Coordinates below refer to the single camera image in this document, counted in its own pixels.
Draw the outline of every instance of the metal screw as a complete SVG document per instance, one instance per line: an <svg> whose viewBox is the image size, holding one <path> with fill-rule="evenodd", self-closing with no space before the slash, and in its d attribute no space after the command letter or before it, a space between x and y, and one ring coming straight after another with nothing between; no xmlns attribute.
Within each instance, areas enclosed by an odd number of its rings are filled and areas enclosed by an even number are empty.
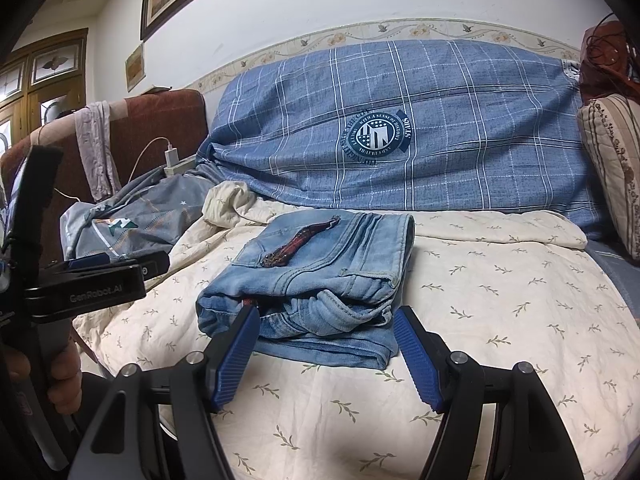
<svg viewBox="0 0 640 480"><path fill-rule="evenodd" d="M132 376L134 373L136 373L137 370L138 370L138 367L135 364L129 363L128 365L124 365L122 367L122 370L120 370L120 373L123 374L125 377L129 377L129 376Z"/></svg>
<svg viewBox="0 0 640 480"><path fill-rule="evenodd" d="M187 359L187 362L190 365L194 365L199 363L200 361L202 361L204 359L204 354L202 352L191 352L189 354L187 354L187 357L185 357L185 359Z"/></svg>
<svg viewBox="0 0 640 480"><path fill-rule="evenodd" d="M526 361L520 361L518 363L518 370L523 374L530 374L533 372L533 366L531 366L531 363L527 363Z"/></svg>
<svg viewBox="0 0 640 480"><path fill-rule="evenodd" d="M469 356L464 352L456 350L455 352L451 352L451 360L457 365L463 365L464 363L469 361Z"/></svg>

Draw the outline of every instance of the white cable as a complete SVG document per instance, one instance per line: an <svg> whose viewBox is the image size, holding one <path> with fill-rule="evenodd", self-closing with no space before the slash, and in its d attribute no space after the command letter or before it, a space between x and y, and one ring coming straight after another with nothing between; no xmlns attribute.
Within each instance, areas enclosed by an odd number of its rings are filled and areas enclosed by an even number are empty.
<svg viewBox="0 0 640 480"><path fill-rule="evenodd" d="M133 170L131 170L131 174L129 175L129 180L127 180L127 184L129 182L131 182L131 179L133 178L133 174L136 172L136 168L138 167L138 163L140 162L140 158L142 158L143 153L146 152L146 149L151 146L151 144L153 142L155 142L156 140L160 140L160 139L164 139L166 140L167 143L167 149L170 150L173 148L173 146L171 145L171 141L169 139L167 139L166 137L156 137L155 139L151 139L148 144L142 148L142 151L140 152L140 154L138 155L138 160L136 161L136 163L133 165Z"/></svg>
<svg viewBox="0 0 640 480"><path fill-rule="evenodd" d="M67 194L62 193L62 191L60 191L57 187L53 188L55 191L57 191L58 193L60 193L60 195L66 197L66 198L72 198L73 200L78 200L78 202L82 202L77 196L69 196Z"/></svg>

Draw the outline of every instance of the human hand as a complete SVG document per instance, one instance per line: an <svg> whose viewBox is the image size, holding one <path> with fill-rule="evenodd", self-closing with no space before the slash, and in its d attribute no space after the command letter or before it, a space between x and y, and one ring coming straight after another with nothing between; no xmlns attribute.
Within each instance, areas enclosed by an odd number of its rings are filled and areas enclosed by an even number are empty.
<svg viewBox="0 0 640 480"><path fill-rule="evenodd" d="M2 348L4 360L13 382L20 382L29 377L31 364L27 357L11 348ZM58 354L51 363L51 376L56 383L50 387L47 395L61 415L71 415L80 408L82 401L82 372L80 371L80 354L73 341Z"/></svg>

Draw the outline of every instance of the wallpaper border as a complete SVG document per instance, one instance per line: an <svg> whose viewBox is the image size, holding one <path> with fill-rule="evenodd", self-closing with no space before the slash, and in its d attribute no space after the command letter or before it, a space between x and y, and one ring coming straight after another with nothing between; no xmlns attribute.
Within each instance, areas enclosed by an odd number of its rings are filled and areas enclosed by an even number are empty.
<svg viewBox="0 0 640 480"><path fill-rule="evenodd" d="M187 86L206 94L226 86L237 75L279 59L345 44L385 40L476 40L503 43L559 59L578 61L580 51L566 43L519 28L453 18L412 18L355 23L328 28L277 43L240 57Z"/></svg>

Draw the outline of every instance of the beige striped cushion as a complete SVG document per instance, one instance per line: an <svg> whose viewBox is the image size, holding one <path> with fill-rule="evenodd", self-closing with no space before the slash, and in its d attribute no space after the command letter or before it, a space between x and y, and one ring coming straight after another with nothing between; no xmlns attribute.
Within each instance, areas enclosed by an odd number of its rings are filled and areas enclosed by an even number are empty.
<svg viewBox="0 0 640 480"><path fill-rule="evenodd" d="M591 100L578 111L578 126L618 234L640 260L640 105L618 94Z"/></svg>

